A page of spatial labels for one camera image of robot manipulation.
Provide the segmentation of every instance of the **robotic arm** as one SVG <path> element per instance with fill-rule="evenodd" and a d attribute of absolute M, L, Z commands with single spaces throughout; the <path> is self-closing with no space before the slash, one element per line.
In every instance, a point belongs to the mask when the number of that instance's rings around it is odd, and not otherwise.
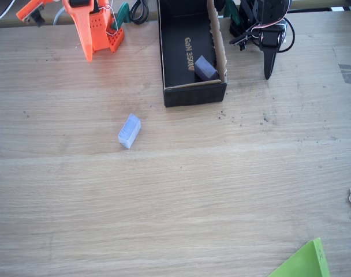
<path fill-rule="evenodd" d="M 36 21 L 38 26 L 44 23 L 40 11 L 53 0 L 31 0 L 18 13 L 17 17 L 29 22 Z M 94 52 L 109 48 L 115 52 L 124 39 L 121 23 L 129 22 L 129 7 L 123 3 L 118 12 L 121 21 L 110 13 L 109 0 L 62 0 L 65 10 L 73 18 L 86 59 L 91 62 Z"/>
<path fill-rule="evenodd" d="M 239 45 L 241 51 L 246 49 L 248 40 L 258 46 L 264 52 L 264 75 L 268 80 L 277 53 L 290 50 L 294 44 L 293 26 L 285 18 L 292 0 L 241 0 L 239 10 L 233 0 L 225 1 L 225 16 L 231 17 L 230 32 L 236 37 L 230 44 Z M 288 25 L 293 31 L 293 41 L 287 49 L 280 50 Z"/>

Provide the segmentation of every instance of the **black cardboard box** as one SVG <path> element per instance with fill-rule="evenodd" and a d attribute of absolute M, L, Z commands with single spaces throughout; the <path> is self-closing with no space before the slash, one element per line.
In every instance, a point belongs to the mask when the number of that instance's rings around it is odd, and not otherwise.
<path fill-rule="evenodd" d="M 226 57 L 213 0 L 158 0 L 160 55 L 166 107 L 220 102 L 227 87 Z M 219 78 L 194 72 L 200 56 Z"/>

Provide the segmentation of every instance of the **white wire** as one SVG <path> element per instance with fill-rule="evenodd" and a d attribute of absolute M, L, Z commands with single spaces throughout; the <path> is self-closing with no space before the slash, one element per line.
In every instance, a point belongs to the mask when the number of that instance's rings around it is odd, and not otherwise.
<path fill-rule="evenodd" d="M 102 6 L 102 7 L 99 8 L 99 10 L 101 10 L 101 9 L 111 10 L 111 11 L 113 12 L 113 17 L 114 17 L 115 24 L 116 24 L 116 26 L 117 26 L 117 31 L 116 31 L 115 33 L 109 33 L 109 32 L 106 32 L 106 33 L 107 33 L 109 36 L 115 36 L 115 35 L 118 33 L 118 23 L 117 23 L 117 19 L 116 19 L 116 17 L 115 17 L 115 13 L 114 13 L 114 10 L 113 10 L 113 0 L 111 0 L 111 2 L 110 2 L 110 7 L 109 7 L 109 8 L 107 8 L 107 7 L 105 7 L 105 6 Z"/>
<path fill-rule="evenodd" d="M 9 4 L 8 8 L 0 15 L 0 19 L 4 17 L 4 15 L 10 10 L 12 5 L 14 4 L 15 0 L 12 0 L 11 3 Z"/>
<path fill-rule="evenodd" d="M 54 23 L 53 25 L 57 25 L 59 18 L 61 17 L 62 13 L 65 12 L 65 7 L 62 7 L 56 14 L 55 18 L 54 18 Z"/>
<path fill-rule="evenodd" d="M 287 12 L 289 11 L 289 9 L 290 9 L 290 7 L 291 7 L 291 4 L 292 4 L 292 0 L 290 0 L 289 6 L 287 7 L 287 11 L 286 11 L 285 15 L 284 15 L 280 20 L 278 20 L 278 21 L 276 21 L 276 22 L 273 22 L 273 23 L 265 24 L 265 25 L 257 25 L 257 26 L 255 26 L 255 27 L 253 27 L 253 28 L 251 29 L 251 32 L 252 32 L 254 29 L 267 28 L 267 27 L 269 27 L 269 26 L 272 26 L 272 25 L 274 25 L 274 24 L 277 24 L 277 23 L 281 22 L 281 21 L 286 17 Z"/>

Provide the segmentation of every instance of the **purple block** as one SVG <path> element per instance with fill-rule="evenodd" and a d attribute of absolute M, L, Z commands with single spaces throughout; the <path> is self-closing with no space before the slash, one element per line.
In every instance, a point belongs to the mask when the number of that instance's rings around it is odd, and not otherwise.
<path fill-rule="evenodd" d="M 218 76 L 216 69 L 213 68 L 213 66 L 204 58 L 204 56 L 201 56 L 195 62 L 195 73 L 203 81 L 215 80 Z"/>

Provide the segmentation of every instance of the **small block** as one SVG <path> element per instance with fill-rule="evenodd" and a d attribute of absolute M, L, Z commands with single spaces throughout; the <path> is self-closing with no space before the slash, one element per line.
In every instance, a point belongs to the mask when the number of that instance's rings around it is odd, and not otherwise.
<path fill-rule="evenodd" d="M 141 121 L 133 114 L 130 114 L 129 118 L 127 119 L 127 122 L 124 124 L 122 130 L 118 135 L 120 144 L 127 148 L 130 148 L 140 130 Z"/>
<path fill-rule="evenodd" d="M 195 73 L 203 81 L 215 80 L 218 76 L 216 69 L 204 58 L 204 56 L 201 56 L 195 62 Z"/>

